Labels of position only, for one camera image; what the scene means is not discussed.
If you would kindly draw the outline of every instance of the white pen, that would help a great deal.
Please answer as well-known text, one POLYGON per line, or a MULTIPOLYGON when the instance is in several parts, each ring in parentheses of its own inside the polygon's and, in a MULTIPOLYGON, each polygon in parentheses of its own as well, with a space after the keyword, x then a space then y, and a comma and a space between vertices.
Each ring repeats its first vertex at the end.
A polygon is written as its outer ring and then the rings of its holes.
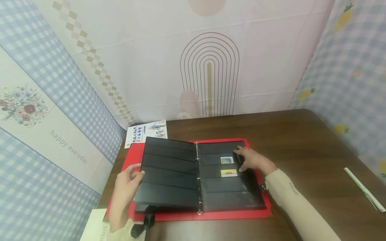
POLYGON ((386 212, 386 209, 382 206, 380 202, 371 194, 371 192, 359 181, 359 179, 347 168, 343 168, 343 170, 351 177, 351 179, 357 184, 357 186, 361 189, 363 194, 367 197, 367 199, 371 202, 374 208, 379 212, 386 212))

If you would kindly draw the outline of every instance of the flower print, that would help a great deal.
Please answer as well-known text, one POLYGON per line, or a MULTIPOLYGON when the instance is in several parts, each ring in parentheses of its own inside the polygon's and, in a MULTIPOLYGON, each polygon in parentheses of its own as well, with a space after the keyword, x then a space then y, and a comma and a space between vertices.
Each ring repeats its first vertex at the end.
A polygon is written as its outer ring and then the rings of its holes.
POLYGON ((31 118, 29 117, 29 115, 25 114, 25 115, 22 115, 22 118, 24 121, 29 121, 31 118))
POLYGON ((31 98, 31 97, 33 96, 33 94, 32 94, 31 92, 26 92, 26 93, 25 93, 25 96, 26 96, 27 98, 31 98))
POLYGON ((47 116, 48 108, 36 89, 28 86, 4 87, 0 91, 0 121, 14 120, 33 127, 47 116))
POLYGON ((20 92, 14 91, 14 92, 12 93, 12 95, 13 95, 14 97, 16 97, 16 98, 19 98, 19 97, 20 97, 20 92))
POLYGON ((36 111, 35 106, 33 104, 28 104, 28 105, 24 106, 24 110, 28 114, 32 114, 32 113, 34 113, 36 111))
POLYGON ((18 115, 18 116, 22 116, 22 115, 25 114, 25 112, 24 112, 24 110, 22 110, 22 109, 16 109, 16 110, 15 110, 15 114, 18 115))
POLYGON ((6 102, 5 100, 3 99, 0 99, 0 106, 8 106, 8 102, 6 102))

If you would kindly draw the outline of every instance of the fabric wall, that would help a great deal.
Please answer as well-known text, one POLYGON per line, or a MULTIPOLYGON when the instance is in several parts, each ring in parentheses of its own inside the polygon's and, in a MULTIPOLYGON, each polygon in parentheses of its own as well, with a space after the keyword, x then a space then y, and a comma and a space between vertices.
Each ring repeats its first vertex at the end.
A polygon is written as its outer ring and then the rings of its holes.
POLYGON ((78 240, 125 130, 31 1, 0 13, 1 240, 78 240))
POLYGON ((337 0, 291 108, 329 124, 386 183, 386 2, 337 0))
POLYGON ((120 125, 283 110, 334 0, 35 0, 120 125))

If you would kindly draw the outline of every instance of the pineapple print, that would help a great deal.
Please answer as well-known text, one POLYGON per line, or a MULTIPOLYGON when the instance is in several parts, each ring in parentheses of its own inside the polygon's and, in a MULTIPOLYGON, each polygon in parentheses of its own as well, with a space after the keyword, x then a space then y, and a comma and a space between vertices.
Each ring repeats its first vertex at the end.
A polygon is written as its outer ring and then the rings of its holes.
POLYGON ((335 23, 334 26, 334 33, 338 32, 339 29, 341 29, 351 18, 352 15, 352 7, 354 5, 350 3, 346 6, 345 10, 343 11, 342 15, 339 17, 338 21, 335 23))
POLYGON ((338 134, 347 134, 350 130, 350 128, 348 128, 345 124, 343 123, 338 123, 334 126, 334 130, 336 131, 336 133, 338 134))
POLYGON ((315 88, 312 88, 312 89, 307 89, 305 91, 303 91, 302 93, 300 93, 299 95, 299 100, 302 101, 304 100, 305 98, 307 98, 310 94, 314 93, 315 92, 315 88))
POLYGON ((386 178, 386 159, 379 161, 379 169, 381 170, 381 177, 386 178))
POLYGON ((351 72, 351 76, 357 78, 361 75, 361 71, 359 69, 355 69, 351 72))

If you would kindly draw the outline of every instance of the right hand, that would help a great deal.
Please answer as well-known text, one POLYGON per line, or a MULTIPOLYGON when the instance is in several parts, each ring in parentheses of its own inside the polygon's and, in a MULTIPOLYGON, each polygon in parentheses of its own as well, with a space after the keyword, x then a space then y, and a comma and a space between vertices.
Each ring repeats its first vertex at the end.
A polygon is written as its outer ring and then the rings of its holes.
POLYGON ((239 172, 243 172, 247 168, 260 169, 267 176, 277 170, 277 167, 273 162, 250 148, 237 146, 237 149, 233 152, 243 155, 245 158, 239 172))

